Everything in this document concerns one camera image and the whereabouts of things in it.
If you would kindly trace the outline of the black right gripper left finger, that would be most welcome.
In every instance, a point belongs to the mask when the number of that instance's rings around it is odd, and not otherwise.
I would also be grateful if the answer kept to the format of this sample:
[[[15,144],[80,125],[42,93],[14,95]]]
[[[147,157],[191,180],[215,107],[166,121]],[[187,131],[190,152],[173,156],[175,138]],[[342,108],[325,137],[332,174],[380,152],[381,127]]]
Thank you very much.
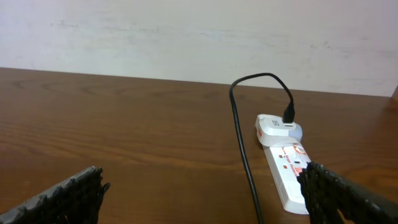
[[[97,224],[110,183],[91,166],[1,214],[2,224]]]

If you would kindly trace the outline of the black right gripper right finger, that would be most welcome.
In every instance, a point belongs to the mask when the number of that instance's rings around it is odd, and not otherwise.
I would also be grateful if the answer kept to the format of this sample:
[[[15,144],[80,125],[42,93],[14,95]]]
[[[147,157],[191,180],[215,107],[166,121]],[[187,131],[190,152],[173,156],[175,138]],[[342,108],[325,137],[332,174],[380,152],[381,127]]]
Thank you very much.
[[[311,223],[397,224],[397,204],[309,162],[297,177]]]

